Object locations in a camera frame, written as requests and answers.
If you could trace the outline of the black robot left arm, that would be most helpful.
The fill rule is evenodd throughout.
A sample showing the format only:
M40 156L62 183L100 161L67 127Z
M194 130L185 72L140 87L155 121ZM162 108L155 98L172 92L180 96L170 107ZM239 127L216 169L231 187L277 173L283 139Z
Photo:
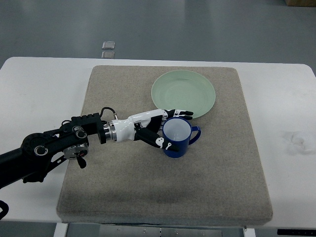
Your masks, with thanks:
M0 186L18 180L42 182L68 159L75 159L80 168L85 168L90 135L98 135L101 144L115 139L114 125L102 120L102 115L100 112L72 117L63 121L59 129L25 137L20 148L0 156Z

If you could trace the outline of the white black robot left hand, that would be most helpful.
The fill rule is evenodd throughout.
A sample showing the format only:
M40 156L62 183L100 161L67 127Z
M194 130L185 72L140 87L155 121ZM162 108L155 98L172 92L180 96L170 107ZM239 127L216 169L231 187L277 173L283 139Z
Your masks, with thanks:
M166 151L178 152L180 149L158 135L164 123L170 118L182 118L191 120L193 112L172 109L156 109L129 116L127 119L115 119L110 123L113 132L113 140L121 142L124 140L141 140L155 148Z

